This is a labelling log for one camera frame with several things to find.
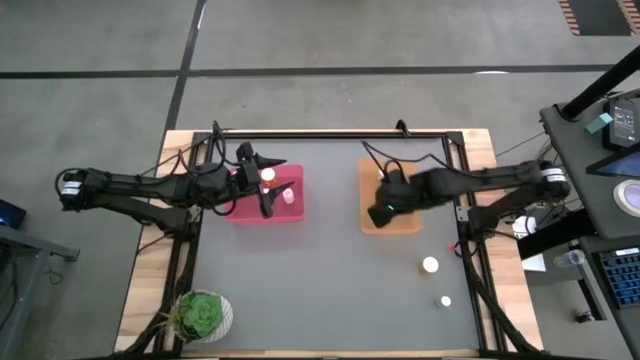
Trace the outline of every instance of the caution stripe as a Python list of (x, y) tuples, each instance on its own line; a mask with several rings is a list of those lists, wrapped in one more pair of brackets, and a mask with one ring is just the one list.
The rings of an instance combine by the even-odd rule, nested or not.
[(578, 22), (576, 21), (576, 17), (573, 15), (573, 10), (571, 10), (571, 6), (569, 5), (569, 0), (558, 0), (560, 3), (560, 8), (562, 9), (562, 13), (564, 14), (564, 18), (567, 20), (567, 25), (569, 25), (569, 30), (573, 35), (580, 35), (580, 27), (578, 26)]
[(631, 28), (631, 35), (640, 33), (640, 14), (633, 0), (617, 0), (624, 17)]

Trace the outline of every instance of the green plant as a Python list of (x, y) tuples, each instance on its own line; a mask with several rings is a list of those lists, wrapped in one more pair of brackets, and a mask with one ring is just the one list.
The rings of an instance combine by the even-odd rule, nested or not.
[(186, 342), (207, 337), (223, 320), (222, 299), (218, 295), (190, 292), (173, 306), (167, 321), (178, 337)]

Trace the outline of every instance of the wooden table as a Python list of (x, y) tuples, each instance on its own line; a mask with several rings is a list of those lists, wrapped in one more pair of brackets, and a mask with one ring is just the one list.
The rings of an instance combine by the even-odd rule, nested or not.
[[(448, 129), (451, 131), (461, 131), (464, 134), (467, 160), (472, 170), (485, 167), (495, 167), (496, 159), (491, 144), (491, 137), (487, 129)], [(305, 130), (262, 130), (261, 132), (305, 132)], [(349, 132), (353, 130), (313, 130), (331, 132)], [(389, 132), (388, 129), (380, 130), (357, 130), (359, 132), (380, 133)], [(433, 132), (446, 131), (444, 129), (417, 129), (411, 132)], [(242, 133), (243, 130), (229, 130), (228, 133)], [(177, 154), (179, 149), (186, 149), (191, 146), (194, 131), (174, 130), (169, 131), (165, 137), (160, 155), (160, 162)], [(171, 171), (174, 161), (171, 160), (158, 169), (157, 176), (162, 176)], [(178, 167), (177, 173), (184, 172), (182, 166)], [(487, 205), (503, 196), (503, 191), (491, 191), (477, 193), (476, 199), (479, 205)], [(157, 239), (162, 235), (161, 231), (155, 227), (146, 227), (140, 238), (139, 246)], [(157, 244), (145, 249), (136, 257), (131, 283), (127, 294), (124, 311), (116, 339), (115, 351), (126, 349), (149, 323), (162, 300), (162, 293), (167, 275), (169, 256), (171, 253), (171, 239), (164, 239)], [(486, 242), (489, 263), (496, 289), (498, 302), (511, 319), (516, 328), (535, 347), (542, 349), (542, 340), (538, 330), (533, 305), (529, 289), (524, 276), (524, 270), (520, 261), (518, 247), (515, 241), (504, 236), (495, 236)], [(488, 339), (488, 347), (495, 349), (495, 339), (489, 311), (481, 302), (484, 328)], [(319, 357), (319, 356), (376, 356), (376, 357), (427, 357), (427, 356), (474, 356), (472, 349), (450, 350), (450, 351), (393, 351), (393, 352), (318, 352), (318, 351), (252, 351), (252, 352), (216, 352), (207, 354), (185, 353), (186, 356), (207, 356), (207, 357)]]

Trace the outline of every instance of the keyboard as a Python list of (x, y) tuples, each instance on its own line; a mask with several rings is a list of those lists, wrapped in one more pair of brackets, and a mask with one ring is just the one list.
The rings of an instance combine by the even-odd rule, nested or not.
[(618, 309), (640, 306), (640, 248), (598, 255)]

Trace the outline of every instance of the pink tray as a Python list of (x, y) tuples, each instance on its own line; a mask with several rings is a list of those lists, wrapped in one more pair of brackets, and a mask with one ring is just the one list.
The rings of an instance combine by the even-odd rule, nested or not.
[(276, 172), (275, 181), (278, 184), (286, 184), (294, 181), (291, 185), (294, 202), (288, 205), (284, 202), (282, 194), (276, 198), (272, 205), (273, 216), (269, 219), (262, 217), (260, 212), (260, 201), (258, 196), (249, 196), (238, 200), (236, 209), (228, 216), (227, 221), (239, 225), (258, 225), (282, 222), (296, 222), (304, 219), (304, 182), (302, 165), (280, 165), (273, 168)]

